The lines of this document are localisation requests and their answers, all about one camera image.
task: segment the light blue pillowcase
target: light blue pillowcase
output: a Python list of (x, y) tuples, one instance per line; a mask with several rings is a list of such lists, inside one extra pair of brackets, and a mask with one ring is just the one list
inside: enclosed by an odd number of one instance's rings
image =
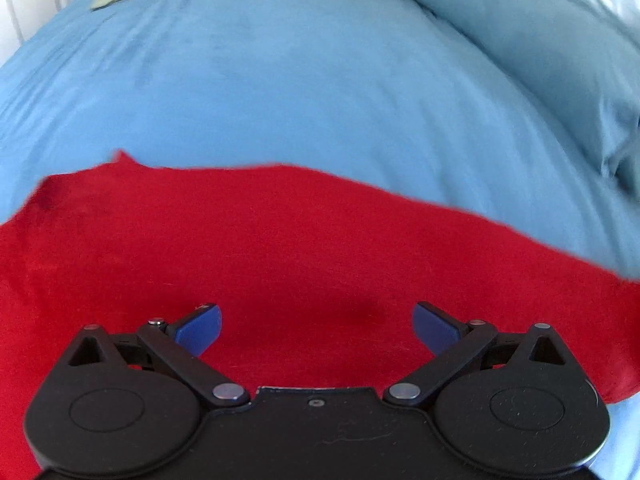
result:
[(417, 1), (528, 87), (603, 176), (618, 173), (632, 188), (640, 51), (628, 38), (571, 0)]

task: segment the blue bedsheet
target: blue bedsheet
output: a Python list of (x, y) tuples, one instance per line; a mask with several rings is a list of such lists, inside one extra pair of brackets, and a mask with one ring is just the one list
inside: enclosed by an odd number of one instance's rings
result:
[[(43, 176), (120, 148), (150, 166), (286, 162), (473, 211), (640, 277), (640, 203), (413, 0), (130, 0), (94, 12), (90, 1), (0, 68), (0, 222)], [(622, 413), (616, 434), (636, 438)], [(638, 474), (633, 438), (626, 457), (598, 458), (607, 478)]]

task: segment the white wall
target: white wall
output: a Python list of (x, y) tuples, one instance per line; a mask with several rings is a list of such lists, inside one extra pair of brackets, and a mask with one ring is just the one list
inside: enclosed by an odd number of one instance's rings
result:
[(66, 0), (0, 0), (0, 65), (65, 5)]

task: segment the blanket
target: blanket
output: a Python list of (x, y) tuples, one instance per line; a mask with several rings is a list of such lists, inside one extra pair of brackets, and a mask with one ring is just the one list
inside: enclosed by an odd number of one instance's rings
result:
[(0, 478), (37, 468), (21, 420), (74, 333), (217, 303), (203, 359), (259, 385), (378, 391), (431, 358), (417, 301), (504, 332), (551, 323), (607, 402), (640, 389), (640, 284), (478, 216), (291, 166), (50, 176), (0, 227)]

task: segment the screw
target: screw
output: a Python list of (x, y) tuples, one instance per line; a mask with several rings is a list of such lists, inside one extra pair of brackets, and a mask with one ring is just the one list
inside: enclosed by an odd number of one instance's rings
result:
[(238, 400), (244, 395), (244, 388), (240, 384), (222, 383), (213, 388), (213, 396), (220, 400)]
[(416, 384), (397, 383), (389, 388), (389, 393), (395, 399), (411, 400), (420, 395), (420, 388)]

